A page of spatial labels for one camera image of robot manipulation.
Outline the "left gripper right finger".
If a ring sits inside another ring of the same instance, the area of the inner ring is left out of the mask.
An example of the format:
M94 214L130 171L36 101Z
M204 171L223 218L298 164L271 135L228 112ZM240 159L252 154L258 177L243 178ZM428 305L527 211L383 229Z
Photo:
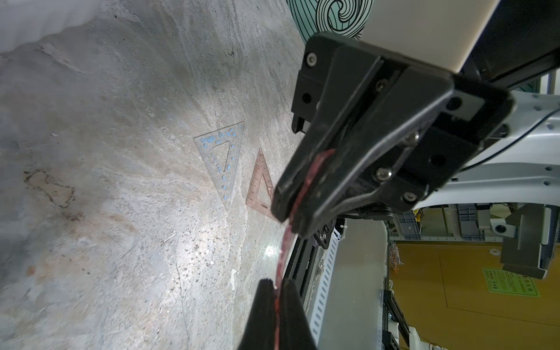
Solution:
M294 281L286 279L278 298L278 349L316 349Z

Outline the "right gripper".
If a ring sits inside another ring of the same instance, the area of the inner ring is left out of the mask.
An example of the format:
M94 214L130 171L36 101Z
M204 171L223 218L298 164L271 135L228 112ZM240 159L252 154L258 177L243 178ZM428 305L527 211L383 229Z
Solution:
M294 130L309 127L271 212L307 236L340 214L408 211L480 152L513 106L504 88L317 33L292 104Z

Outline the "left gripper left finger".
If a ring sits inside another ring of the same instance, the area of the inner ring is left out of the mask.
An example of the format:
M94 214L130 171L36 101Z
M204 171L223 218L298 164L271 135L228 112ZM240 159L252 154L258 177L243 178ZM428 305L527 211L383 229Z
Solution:
M261 279L242 335L239 350L273 350L276 339L274 283Z

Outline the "wide red ruler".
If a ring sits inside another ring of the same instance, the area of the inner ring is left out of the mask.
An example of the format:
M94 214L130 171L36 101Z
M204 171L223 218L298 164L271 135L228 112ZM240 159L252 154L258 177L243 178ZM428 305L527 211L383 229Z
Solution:
M315 160L313 161L306 178L304 179L303 185L298 193L296 200L293 204L292 211L290 212L289 216L289 224L284 232L284 236L282 238L281 243L281 251L279 255L279 260L277 264L277 272L274 281L274 288L275 288L275 299L276 299L276 339L275 339L275 349L278 349L278 298L281 291L281 286L283 281L286 280L284 278L284 269L287 265L287 250L291 243L294 240L294 236L296 234L303 236L305 232L309 231L310 228L303 227L303 219L306 217L310 217L310 214L305 214L303 211L305 209L309 209L311 207L310 200L311 200L311 190L314 189L315 184L318 182L317 178L322 170L325 167L325 163L329 158L333 156L335 153L334 149L325 150L322 153L319 153L316 156Z

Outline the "white storage box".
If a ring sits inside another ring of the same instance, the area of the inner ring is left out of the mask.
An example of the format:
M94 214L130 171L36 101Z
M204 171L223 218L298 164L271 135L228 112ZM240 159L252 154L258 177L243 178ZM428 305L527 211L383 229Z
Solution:
M100 8L99 0L2 1L1 52L81 26L92 20Z

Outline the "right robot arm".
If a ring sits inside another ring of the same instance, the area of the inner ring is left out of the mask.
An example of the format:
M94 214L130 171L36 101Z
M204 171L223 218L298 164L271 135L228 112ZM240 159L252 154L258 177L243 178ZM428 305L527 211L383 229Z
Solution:
M559 67L558 1L290 1L306 44L304 138L271 214L310 236L336 217L457 203L559 204L559 135L515 87Z

